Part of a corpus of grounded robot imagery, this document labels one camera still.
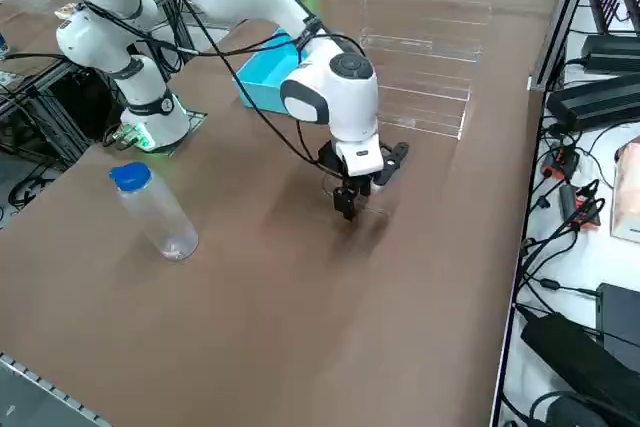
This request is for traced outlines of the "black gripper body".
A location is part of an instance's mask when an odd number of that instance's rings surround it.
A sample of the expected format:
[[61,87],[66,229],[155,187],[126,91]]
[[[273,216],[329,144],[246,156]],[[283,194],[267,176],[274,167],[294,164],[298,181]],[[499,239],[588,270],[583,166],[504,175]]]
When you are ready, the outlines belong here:
[[370,179],[370,175],[352,176],[347,171],[346,162],[341,159],[334,151],[333,144],[326,142],[318,150],[318,160],[322,167],[328,169],[331,173],[336,174],[338,177],[338,186],[345,186],[350,189],[355,188],[359,179]]

